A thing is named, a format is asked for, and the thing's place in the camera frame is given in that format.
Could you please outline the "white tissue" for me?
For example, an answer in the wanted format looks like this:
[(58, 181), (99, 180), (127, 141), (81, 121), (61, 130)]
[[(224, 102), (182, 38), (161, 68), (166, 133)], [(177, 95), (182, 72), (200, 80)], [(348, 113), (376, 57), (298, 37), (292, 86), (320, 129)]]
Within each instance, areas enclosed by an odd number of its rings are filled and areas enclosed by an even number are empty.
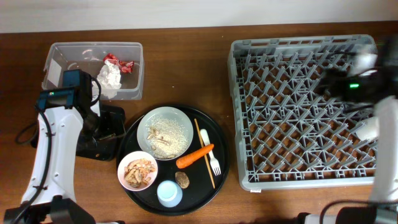
[(101, 97), (107, 99), (114, 98), (122, 86), (120, 69), (109, 60), (104, 62), (96, 79), (101, 85)]

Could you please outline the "red snack wrapper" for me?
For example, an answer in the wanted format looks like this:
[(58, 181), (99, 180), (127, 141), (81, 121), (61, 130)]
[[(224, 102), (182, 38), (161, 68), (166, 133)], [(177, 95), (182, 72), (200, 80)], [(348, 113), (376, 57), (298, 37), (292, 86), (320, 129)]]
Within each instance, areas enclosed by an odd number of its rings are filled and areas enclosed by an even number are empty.
[(111, 53), (107, 54), (103, 58), (103, 61), (108, 61), (109, 63), (118, 66), (121, 73), (132, 73), (135, 65), (134, 61), (122, 61)]

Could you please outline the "pink bowl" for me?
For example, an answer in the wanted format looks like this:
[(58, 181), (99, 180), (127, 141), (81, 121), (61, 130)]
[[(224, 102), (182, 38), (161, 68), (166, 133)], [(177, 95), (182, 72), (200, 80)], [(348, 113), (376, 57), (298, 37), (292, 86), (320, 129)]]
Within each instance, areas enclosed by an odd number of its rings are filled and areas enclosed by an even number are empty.
[(120, 184), (131, 191), (148, 188), (154, 183), (158, 171), (156, 160), (144, 151), (135, 151), (124, 156), (117, 169)]

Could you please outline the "grey plate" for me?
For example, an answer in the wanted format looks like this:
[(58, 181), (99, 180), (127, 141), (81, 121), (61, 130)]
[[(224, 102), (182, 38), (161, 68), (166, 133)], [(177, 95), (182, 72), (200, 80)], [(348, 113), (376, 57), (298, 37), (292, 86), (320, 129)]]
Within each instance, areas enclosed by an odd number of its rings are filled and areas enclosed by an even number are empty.
[(193, 141), (193, 124), (182, 110), (162, 106), (149, 111), (139, 122), (140, 149), (160, 161), (180, 157)]

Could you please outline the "peanut shells pile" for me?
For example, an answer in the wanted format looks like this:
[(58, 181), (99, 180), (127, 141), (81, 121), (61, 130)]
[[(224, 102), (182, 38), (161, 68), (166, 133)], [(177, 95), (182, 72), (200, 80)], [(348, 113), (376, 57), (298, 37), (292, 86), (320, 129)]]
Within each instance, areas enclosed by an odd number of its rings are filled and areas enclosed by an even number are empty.
[(157, 169), (147, 159), (137, 159), (130, 162), (124, 168), (124, 180), (133, 188), (146, 187), (149, 185), (153, 174)]

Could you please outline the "pile of white rice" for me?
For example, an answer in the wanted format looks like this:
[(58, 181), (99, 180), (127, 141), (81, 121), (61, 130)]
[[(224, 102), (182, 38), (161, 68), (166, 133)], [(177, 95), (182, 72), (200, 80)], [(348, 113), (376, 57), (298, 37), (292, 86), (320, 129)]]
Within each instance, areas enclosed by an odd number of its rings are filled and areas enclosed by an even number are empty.
[(183, 126), (176, 119), (164, 118), (162, 115), (154, 116), (147, 125), (147, 135), (149, 127), (155, 127), (161, 136), (170, 143), (166, 146), (160, 142), (148, 140), (150, 149), (154, 157), (158, 159), (173, 159), (180, 155), (188, 147), (188, 139), (184, 135)]

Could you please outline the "orange carrot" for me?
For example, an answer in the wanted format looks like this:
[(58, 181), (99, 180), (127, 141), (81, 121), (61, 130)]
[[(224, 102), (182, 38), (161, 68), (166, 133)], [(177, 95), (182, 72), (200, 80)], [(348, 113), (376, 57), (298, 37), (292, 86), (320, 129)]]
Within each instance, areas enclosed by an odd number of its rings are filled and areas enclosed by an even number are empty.
[(199, 160), (201, 157), (205, 156), (208, 154), (210, 151), (212, 151), (214, 148), (214, 144), (209, 144), (207, 146), (202, 147), (201, 149), (198, 149), (195, 152), (192, 152), (186, 156), (180, 157), (176, 160), (176, 166), (179, 169), (184, 169), (191, 164), (193, 164), (195, 161)]

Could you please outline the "light blue cup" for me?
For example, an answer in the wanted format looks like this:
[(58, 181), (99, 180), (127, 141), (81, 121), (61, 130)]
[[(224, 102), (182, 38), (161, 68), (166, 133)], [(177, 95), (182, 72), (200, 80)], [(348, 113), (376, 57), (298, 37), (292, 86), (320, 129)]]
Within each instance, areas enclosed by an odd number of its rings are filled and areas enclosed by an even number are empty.
[(182, 188), (176, 182), (165, 180), (158, 185), (157, 197), (164, 207), (176, 207), (182, 201)]

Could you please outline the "white plastic fork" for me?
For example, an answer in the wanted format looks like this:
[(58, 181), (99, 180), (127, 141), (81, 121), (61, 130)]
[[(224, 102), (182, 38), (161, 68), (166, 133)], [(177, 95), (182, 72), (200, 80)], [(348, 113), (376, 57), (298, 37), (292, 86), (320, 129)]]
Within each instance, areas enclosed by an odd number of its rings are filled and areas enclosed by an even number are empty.
[[(210, 144), (210, 139), (208, 136), (208, 132), (206, 129), (201, 129), (200, 130), (200, 134), (201, 134), (201, 138), (202, 141), (204, 143), (204, 145), (209, 145)], [(209, 157), (210, 157), (210, 166), (211, 169), (214, 173), (214, 175), (220, 175), (221, 174), (221, 168), (220, 168), (220, 163), (218, 162), (218, 160), (215, 158), (213, 151), (210, 151), (209, 153)]]

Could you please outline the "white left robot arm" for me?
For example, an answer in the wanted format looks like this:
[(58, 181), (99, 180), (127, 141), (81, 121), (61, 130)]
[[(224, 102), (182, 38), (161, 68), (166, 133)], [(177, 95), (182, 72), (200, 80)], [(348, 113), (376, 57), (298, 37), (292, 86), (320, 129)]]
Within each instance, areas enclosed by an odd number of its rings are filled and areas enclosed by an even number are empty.
[(76, 148), (81, 133), (94, 134), (100, 117), (93, 105), (92, 78), (82, 70), (63, 73), (62, 87), (40, 92), (39, 140), (34, 169), (22, 203), (45, 204), (54, 196), (75, 200)]

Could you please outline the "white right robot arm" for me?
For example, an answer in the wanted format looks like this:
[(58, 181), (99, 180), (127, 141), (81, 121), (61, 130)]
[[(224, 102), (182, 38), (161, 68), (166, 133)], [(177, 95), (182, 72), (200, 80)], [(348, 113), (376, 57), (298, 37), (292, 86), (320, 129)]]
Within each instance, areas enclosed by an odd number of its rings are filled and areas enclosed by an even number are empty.
[(353, 53), (354, 67), (348, 72), (329, 68), (315, 88), (348, 103), (359, 103), (354, 112), (374, 108), (377, 118), (376, 172), (370, 200), (397, 200), (397, 36), (388, 37), (378, 53), (364, 47)]

